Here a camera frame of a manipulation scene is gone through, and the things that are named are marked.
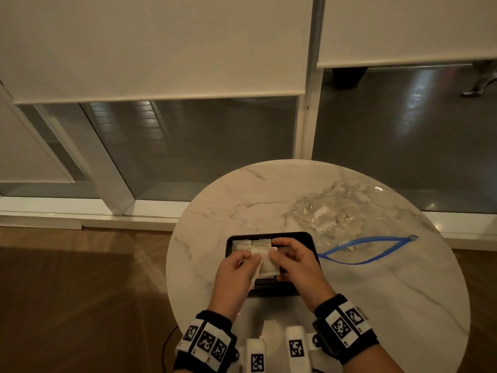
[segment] marble table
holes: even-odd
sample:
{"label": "marble table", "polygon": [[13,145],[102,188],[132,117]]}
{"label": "marble table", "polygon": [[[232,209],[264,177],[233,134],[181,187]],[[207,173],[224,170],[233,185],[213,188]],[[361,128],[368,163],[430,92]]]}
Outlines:
{"label": "marble table", "polygon": [[[423,213],[394,190],[324,162],[252,164],[219,178],[190,203],[174,229],[166,263],[167,290],[181,331],[207,307],[228,237],[300,231],[290,211],[299,200],[344,192],[371,209],[380,209],[419,239],[363,266],[321,260],[326,278],[369,317],[381,344],[405,372],[456,372],[468,341],[470,307],[464,277],[450,247]],[[302,325],[312,332],[314,315],[300,296],[249,298],[233,325],[239,345],[247,338],[258,338],[265,320],[276,321],[269,328],[270,358],[284,351],[284,327]],[[321,351],[313,352],[311,358],[315,368],[341,370]],[[286,364],[285,358],[268,360],[268,371],[288,371]]]}

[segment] black tray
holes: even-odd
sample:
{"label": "black tray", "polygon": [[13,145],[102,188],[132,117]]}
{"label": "black tray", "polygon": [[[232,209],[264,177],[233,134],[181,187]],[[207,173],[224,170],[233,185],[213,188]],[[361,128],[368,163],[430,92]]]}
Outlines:
{"label": "black tray", "polygon": [[[319,263],[318,253],[314,246],[314,241],[312,236],[308,232],[289,232],[289,233],[270,233],[270,234],[248,234],[245,236],[231,236],[226,241],[226,255],[228,257],[231,254],[231,249],[233,246],[233,241],[239,240],[263,240],[263,239],[273,239],[277,237],[289,237],[295,238],[297,241],[302,243],[305,247],[311,250]],[[262,278],[255,281],[255,289],[252,289],[249,293],[249,297],[283,297],[283,296],[298,296],[295,286],[291,282],[279,282],[275,278]]]}

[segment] blue zipper seal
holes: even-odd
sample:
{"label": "blue zipper seal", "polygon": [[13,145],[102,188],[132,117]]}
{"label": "blue zipper seal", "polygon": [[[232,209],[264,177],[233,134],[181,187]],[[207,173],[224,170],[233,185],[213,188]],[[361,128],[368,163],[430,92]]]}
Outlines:
{"label": "blue zipper seal", "polygon": [[[415,236],[415,235],[410,235],[407,238],[388,237],[388,236],[358,238],[356,240],[345,242],[341,245],[338,245],[332,249],[329,249],[328,251],[325,251],[322,254],[318,254],[318,257],[320,257],[322,259],[326,259],[327,261],[335,262],[335,263],[347,264],[349,266],[359,266],[361,264],[371,263],[371,262],[377,261],[378,259],[386,257],[388,254],[393,253],[395,250],[399,250],[403,245],[408,244],[409,242],[415,241],[417,239],[418,239],[418,236]],[[396,242],[396,244],[393,245],[392,247],[388,248],[387,250],[383,251],[381,254],[377,255],[376,257],[372,257],[366,261],[359,262],[359,263],[339,262],[339,261],[336,261],[335,259],[332,259],[328,256],[330,254],[336,253],[339,250],[344,250],[344,249],[351,247],[351,246],[360,245],[360,244],[368,243],[368,242],[378,242],[378,241],[393,241],[393,242]]]}

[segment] forearm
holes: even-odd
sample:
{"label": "forearm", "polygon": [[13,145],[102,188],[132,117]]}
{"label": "forearm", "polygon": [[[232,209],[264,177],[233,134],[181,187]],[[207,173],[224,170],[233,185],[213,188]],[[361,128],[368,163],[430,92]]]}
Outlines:
{"label": "forearm", "polygon": [[343,373],[403,373],[381,345],[369,347],[343,366]]}

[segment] motion capture wrist tracker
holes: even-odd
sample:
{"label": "motion capture wrist tracker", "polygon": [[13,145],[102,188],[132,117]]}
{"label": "motion capture wrist tracker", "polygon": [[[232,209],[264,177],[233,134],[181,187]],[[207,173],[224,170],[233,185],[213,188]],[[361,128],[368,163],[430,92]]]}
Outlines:
{"label": "motion capture wrist tracker", "polygon": [[314,312],[322,350],[342,365],[369,347],[380,344],[371,325],[343,295],[323,302]]}
{"label": "motion capture wrist tracker", "polygon": [[198,313],[176,347],[174,370],[226,373],[237,343],[237,337],[231,333],[232,325],[229,319],[213,311]]}

